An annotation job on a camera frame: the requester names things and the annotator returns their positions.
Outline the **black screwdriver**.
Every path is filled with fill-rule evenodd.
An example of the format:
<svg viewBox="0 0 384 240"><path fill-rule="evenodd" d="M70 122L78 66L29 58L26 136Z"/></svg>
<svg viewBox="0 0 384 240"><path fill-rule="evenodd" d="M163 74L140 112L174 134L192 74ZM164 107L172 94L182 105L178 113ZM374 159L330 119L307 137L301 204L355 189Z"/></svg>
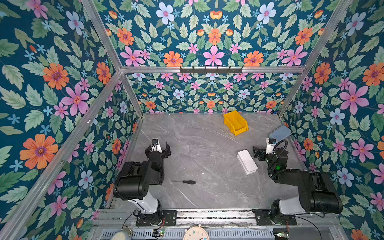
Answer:
<svg viewBox="0 0 384 240"><path fill-rule="evenodd" d="M196 182L192 180L184 180L184 181L172 181L174 183L183 183L183 184L188 184L188 185L195 185Z"/></svg>

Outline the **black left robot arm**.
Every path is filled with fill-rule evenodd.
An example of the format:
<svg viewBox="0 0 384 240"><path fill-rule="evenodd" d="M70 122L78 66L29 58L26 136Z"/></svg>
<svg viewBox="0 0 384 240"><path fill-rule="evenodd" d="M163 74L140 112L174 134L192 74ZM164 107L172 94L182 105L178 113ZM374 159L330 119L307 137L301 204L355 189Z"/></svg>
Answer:
<svg viewBox="0 0 384 240"><path fill-rule="evenodd" d="M126 162L119 172L113 188L114 197L133 203L145 215L157 214L160 201L149 192L150 186L162 185L165 177L164 159L171 153L169 144L163 150L158 139L145 149L143 162Z"/></svg>

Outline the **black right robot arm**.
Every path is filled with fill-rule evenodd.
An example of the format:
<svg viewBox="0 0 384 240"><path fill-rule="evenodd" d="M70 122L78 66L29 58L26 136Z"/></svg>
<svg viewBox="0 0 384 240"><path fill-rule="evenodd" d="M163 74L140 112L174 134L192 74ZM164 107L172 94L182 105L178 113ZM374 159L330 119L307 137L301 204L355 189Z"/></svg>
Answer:
<svg viewBox="0 0 384 240"><path fill-rule="evenodd" d="M253 147L254 158L268 164L271 180L277 184L294 186L298 196L285 200L274 200L268 211L254 209L257 223L274 225L296 224L295 216L307 214L340 214L343 203L330 177L326 173L288 169L288 152L285 148L266 150Z"/></svg>

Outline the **yellow plastic bin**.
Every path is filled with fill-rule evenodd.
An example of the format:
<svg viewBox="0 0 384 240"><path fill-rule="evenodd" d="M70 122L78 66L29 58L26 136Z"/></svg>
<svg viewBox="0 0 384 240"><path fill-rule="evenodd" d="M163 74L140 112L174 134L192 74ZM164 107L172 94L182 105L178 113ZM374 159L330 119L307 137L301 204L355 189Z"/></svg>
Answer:
<svg viewBox="0 0 384 240"><path fill-rule="evenodd" d="M248 122L242 117L238 111L232 111L224 114L224 124L229 128L230 132L238 136L249 130Z"/></svg>

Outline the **white rectangular box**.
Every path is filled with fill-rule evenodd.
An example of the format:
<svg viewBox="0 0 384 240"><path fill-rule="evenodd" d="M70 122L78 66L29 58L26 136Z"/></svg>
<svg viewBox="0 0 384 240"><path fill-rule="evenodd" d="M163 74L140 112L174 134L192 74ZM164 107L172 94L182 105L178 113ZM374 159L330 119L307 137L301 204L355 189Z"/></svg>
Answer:
<svg viewBox="0 0 384 240"><path fill-rule="evenodd" d="M255 173L258 170L258 166L253 160L248 150L242 150L237 153L237 158L240 161L246 175Z"/></svg>

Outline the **grey blue flat case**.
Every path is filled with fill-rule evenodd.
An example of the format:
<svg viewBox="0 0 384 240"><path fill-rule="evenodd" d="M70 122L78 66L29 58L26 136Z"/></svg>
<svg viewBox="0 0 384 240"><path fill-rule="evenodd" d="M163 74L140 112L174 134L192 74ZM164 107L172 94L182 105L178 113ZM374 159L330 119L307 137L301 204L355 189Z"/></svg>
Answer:
<svg viewBox="0 0 384 240"><path fill-rule="evenodd" d="M292 134L292 131L285 125L278 127L269 134L269 139L275 139L279 142Z"/></svg>

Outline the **round beige clock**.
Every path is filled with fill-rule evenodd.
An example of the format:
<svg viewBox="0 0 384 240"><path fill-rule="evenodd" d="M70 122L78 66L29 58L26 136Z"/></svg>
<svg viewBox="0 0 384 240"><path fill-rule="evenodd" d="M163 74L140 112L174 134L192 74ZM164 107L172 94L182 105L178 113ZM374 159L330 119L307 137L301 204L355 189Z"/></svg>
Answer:
<svg viewBox="0 0 384 240"><path fill-rule="evenodd" d="M210 240L208 232L202 227L191 227L185 231L183 240Z"/></svg>

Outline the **grey round object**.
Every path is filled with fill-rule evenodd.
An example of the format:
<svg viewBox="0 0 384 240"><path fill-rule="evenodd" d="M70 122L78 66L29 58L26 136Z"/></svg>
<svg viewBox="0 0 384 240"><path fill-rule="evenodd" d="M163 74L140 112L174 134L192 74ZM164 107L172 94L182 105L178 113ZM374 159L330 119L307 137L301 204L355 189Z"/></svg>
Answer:
<svg viewBox="0 0 384 240"><path fill-rule="evenodd" d="M111 240L131 240L131 239L132 239L132 233L125 230L120 230L111 237Z"/></svg>

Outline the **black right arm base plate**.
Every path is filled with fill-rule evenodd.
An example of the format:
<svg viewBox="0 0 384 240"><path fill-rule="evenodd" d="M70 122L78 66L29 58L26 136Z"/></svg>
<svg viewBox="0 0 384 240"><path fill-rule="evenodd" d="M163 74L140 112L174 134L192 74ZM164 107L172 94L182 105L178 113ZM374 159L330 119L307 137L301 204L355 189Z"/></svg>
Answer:
<svg viewBox="0 0 384 240"><path fill-rule="evenodd" d="M252 209L255 214L258 226L296 226L297 221L294 216L283 215L278 210Z"/></svg>

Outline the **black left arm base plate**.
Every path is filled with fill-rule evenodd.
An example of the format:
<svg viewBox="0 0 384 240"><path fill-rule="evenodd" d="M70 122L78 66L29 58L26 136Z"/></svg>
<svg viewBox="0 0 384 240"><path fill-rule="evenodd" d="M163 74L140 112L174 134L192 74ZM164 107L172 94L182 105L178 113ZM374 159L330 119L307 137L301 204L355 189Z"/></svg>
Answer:
<svg viewBox="0 0 384 240"><path fill-rule="evenodd" d="M137 216L137 227L161 227L175 226L177 221L176 210L160 210L154 214L142 214Z"/></svg>

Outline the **black hook rail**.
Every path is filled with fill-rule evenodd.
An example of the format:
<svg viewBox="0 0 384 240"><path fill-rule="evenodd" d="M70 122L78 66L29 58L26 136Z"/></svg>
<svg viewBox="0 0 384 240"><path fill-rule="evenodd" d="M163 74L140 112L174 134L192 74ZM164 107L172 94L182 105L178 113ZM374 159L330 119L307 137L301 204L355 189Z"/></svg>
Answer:
<svg viewBox="0 0 384 240"><path fill-rule="evenodd" d="M180 67L180 73L185 74L238 74L243 72L243 67Z"/></svg>

